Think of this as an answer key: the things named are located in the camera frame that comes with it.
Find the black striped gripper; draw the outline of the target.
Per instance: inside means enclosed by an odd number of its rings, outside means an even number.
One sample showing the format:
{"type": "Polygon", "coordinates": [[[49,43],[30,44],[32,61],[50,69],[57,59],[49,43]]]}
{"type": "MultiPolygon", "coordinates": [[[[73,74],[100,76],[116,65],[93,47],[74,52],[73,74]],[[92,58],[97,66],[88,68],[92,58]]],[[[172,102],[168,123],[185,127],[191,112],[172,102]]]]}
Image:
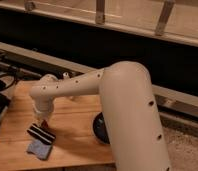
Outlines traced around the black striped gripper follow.
{"type": "Polygon", "coordinates": [[[51,145],[55,139],[56,136],[47,130],[39,127],[35,123],[33,123],[28,129],[27,132],[33,136],[34,138],[40,140],[42,143],[46,145],[51,145]]]}

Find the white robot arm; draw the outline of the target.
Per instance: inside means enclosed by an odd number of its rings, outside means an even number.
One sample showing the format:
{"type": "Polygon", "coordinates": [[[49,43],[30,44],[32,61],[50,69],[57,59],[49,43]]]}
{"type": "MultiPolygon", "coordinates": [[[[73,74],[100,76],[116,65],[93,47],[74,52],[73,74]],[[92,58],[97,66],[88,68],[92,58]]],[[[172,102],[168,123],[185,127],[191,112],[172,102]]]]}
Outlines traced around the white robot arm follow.
{"type": "Polygon", "coordinates": [[[54,99],[100,97],[117,171],[171,171],[150,74],[142,64],[121,61],[73,78],[43,76],[30,89],[38,121],[49,117],[54,99]]]}

